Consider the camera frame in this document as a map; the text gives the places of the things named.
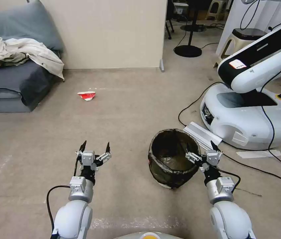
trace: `white robot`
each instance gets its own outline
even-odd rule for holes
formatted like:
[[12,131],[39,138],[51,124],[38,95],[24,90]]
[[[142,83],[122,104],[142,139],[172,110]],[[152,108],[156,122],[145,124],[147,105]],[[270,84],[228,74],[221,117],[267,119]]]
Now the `white robot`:
[[[253,0],[242,0],[250,3]],[[228,144],[248,150],[281,144],[281,94],[261,88],[281,71],[281,26],[224,59],[218,74],[226,84],[212,86],[204,96],[201,118]]]
[[[77,152],[81,163],[81,175],[70,181],[69,201],[61,207],[52,220],[51,239],[85,239],[92,221],[92,201],[95,184],[95,170],[111,158],[110,147],[101,156],[94,151],[85,151],[85,144]],[[255,239],[248,214],[233,203],[232,190],[235,183],[230,177],[221,177],[217,165],[222,152],[211,142],[213,150],[204,155],[186,153],[186,158],[200,167],[205,174],[208,198],[213,207],[210,210],[211,222],[219,239]],[[160,232],[138,232],[119,237],[119,239],[177,239],[178,237]]]

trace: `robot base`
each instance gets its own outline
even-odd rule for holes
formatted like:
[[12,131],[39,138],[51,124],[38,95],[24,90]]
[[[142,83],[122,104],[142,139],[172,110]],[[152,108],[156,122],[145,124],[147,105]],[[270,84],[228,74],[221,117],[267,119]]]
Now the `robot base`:
[[266,89],[256,101],[248,106],[240,94],[223,84],[212,86],[200,105],[200,115],[206,127],[226,143],[241,149],[266,150],[272,139],[272,121],[275,130],[271,148],[281,145],[281,98]]

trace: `beige wall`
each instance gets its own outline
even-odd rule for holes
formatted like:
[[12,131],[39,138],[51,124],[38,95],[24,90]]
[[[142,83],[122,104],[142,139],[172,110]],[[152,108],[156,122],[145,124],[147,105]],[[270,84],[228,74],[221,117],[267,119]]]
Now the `beige wall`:
[[[158,67],[167,0],[41,0],[65,45],[66,68]],[[26,0],[0,0],[0,10]]]

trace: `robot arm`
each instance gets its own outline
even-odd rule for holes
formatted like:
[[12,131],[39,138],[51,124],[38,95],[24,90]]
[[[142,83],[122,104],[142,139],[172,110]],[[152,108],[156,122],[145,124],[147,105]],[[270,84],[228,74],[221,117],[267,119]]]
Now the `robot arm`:
[[93,198],[95,171],[112,157],[109,143],[106,152],[101,156],[95,155],[94,151],[84,149],[77,152],[77,155],[78,161],[81,163],[81,175],[73,176],[70,181],[69,202],[56,214],[51,239],[86,238],[93,214],[93,210],[88,204]]
[[[254,1],[256,0],[241,0],[242,3],[244,4],[250,4],[250,3],[253,3]],[[281,2],[281,0],[269,0],[269,1],[274,1],[274,2]]]
[[[243,3],[254,0],[242,0]],[[281,77],[281,26],[224,59],[218,66],[222,81],[239,94],[254,91]]]
[[187,152],[186,158],[205,174],[208,198],[213,205],[210,209],[213,228],[219,239],[256,239],[248,214],[233,202],[235,183],[230,177],[221,177],[217,169],[222,152],[211,143],[213,150],[206,150],[205,155]]

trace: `concrete floor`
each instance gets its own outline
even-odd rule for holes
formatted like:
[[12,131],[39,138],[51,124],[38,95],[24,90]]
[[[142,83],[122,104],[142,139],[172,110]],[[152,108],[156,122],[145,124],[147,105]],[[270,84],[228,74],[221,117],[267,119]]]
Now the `concrete floor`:
[[[165,40],[165,73],[69,70],[67,81],[58,83],[33,112],[0,114],[0,238],[49,238],[46,193],[69,183],[74,152],[84,140],[96,153],[104,152],[110,141],[113,155],[96,175],[88,238],[110,239],[145,230],[216,238],[203,174],[198,172],[171,191],[159,186],[148,169],[152,137],[161,129],[181,129],[179,111],[218,80],[212,68],[216,45],[204,48],[199,58],[181,58],[172,49],[183,34],[176,26],[173,39]],[[195,33],[193,44],[217,42],[220,34],[218,29]],[[281,93],[281,79],[267,88]],[[90,102],[76,94],[89,89],[97,92]],[[182,120],[203,125],[198,109],[199,103],[193,105]],[[220,148],[241,162],[281,176],[281,164],[272,158],[240,159],[235,152],[241,150],[224,143]],[[220,167],[241,176],[235,201],[248,212],[257,238],[281,239],[281,180],[225,157]],[[68,194],[68,189],[51,194],[53,215],[66,204]]]

